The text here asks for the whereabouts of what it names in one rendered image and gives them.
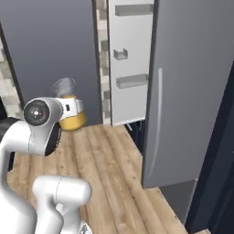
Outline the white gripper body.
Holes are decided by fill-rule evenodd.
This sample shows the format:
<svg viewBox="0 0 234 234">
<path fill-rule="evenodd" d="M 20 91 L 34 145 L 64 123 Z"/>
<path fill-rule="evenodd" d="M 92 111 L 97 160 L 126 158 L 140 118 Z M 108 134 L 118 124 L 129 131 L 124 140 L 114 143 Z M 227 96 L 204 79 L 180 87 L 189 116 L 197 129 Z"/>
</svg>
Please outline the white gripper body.
<svg viewBox="0 0 234 234">
<path fill-rule="evenodd" d="M 73 100 L 73 115 L 76 116 L 84 111 L 83 101 L 80 99 Z"/>
</svg>

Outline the glass pitcher with yellow juice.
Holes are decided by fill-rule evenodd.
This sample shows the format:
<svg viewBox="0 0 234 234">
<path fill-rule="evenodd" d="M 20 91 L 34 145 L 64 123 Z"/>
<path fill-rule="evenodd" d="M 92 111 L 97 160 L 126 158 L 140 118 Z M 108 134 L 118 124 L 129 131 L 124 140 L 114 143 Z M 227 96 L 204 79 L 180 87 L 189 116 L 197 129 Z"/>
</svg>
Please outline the glass pitcher with yellow juice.
<svg viewBox="0 0 234 234">
<path fill-rule="evenodd" d="M 60 127 L 64 131 L 76 131 L 80 129 L 86 123 L 85 112 L 81 112 L 78 115 L 73 115 L 73 100 L 78 99 L 75 94 L 76 81 L 73 78 L 62 78 L 57 80 L 51 87 L 55 97 L 62 102 L 65 108 L 65 113 L 62 119 L 59 121 Z"/>
</svg>

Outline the long grey door bin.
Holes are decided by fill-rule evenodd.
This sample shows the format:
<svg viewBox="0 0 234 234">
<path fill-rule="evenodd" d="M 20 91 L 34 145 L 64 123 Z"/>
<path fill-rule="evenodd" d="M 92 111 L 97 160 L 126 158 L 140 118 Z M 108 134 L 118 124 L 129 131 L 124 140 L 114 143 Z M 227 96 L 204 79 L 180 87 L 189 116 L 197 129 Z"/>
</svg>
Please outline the long grey door bin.
<svg viewBox="0 0 234 234">
<path fill-rule="evenodd" d="M 153 4 L 143 5 L 117 5 L 115 15 L 117 16 L 143 16 L 151 15 L 154 12 Z"/>
<path fill-rule="evenodd" d="M 127 89 L 137 86 L 143 86 L 148 83 L 147 74 L 136 74 L 131 76 L 120 77 L 116 79 L 116 86 L 119 89 Z"/>
</svg>

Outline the small grey door bin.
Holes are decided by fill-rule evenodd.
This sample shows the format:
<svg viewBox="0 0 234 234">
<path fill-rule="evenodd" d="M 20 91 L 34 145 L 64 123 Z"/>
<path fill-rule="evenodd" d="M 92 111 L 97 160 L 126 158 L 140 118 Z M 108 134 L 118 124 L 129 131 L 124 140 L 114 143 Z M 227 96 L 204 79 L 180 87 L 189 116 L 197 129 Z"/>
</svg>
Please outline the small grey door bin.
<svg viewBox="0 0 234 234">
<path fill-rule="evenodd" d="M 123 59 L 128 59 L 128 50 L 123 48 L 122 50 L 114 50 L 113 51 L 113 56 L 117 60 L 123 60 Z"/>
</svg>

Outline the dark grey tall cupboard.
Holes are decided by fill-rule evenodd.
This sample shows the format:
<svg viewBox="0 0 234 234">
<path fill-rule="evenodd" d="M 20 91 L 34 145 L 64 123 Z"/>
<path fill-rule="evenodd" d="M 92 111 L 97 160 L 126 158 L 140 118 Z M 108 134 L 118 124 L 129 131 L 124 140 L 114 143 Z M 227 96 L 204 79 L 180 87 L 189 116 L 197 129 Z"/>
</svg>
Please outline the dark grey tall cupboard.
<svg viewBox="0 0 234 234">
<path fill-rule="evenodd" d="M 87 124 L 102 122 L 94 0 L 0 0 L 0 26 L 20 101 L 52 95 L 76 81 Z"/>
</svg>

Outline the white inner fridge door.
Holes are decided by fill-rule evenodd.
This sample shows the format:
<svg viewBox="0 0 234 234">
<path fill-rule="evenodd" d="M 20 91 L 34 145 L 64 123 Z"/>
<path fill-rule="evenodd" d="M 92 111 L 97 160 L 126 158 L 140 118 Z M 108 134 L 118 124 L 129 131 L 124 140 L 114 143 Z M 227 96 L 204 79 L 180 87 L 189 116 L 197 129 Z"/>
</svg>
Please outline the white inner fridge door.
<svg viewBox="0 0 234 234">
<path fill-rule="evenodd" d="M 148 83 L 119 89 L 116 79 L 136 74 L 149 76 L 153 16 L 117 16 L 117 5 L 153 4 L 154 0 L 109 0 L 110 84 L 112 124 L 120 125 L 145 118 Z M 117 60 L 114 50 L 128 50 L 128 59 Z"/>
</svg>

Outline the grey fridge door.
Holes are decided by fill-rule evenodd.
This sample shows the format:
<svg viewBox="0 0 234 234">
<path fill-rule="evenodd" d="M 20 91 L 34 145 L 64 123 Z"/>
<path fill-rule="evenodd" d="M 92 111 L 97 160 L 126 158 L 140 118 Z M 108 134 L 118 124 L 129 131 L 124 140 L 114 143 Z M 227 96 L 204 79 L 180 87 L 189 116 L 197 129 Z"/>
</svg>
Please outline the grey fridge door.
<svg viewBox="0 0 234 234">
<path fill-rule="evenodd" d="M 154 11 L 142 185 L 198 178 L 234 61 L 234 0 L 158 0 Z M 153 174 L 158 69 L 163 69 Z"/>
</svg>

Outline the dark navy side panel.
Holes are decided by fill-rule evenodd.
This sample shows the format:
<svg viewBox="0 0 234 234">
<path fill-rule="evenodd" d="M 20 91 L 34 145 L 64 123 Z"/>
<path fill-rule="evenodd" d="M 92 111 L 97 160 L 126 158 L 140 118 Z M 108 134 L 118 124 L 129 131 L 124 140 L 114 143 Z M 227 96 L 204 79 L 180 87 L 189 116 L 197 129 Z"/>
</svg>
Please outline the dark navy side panel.
<svg viewBox="0 0 234 234">
<path fill-rule="evenodd" d="M 209 228 L 233 163 L 234 61 L 186 219 L 189 234 Z"/>
</svg>

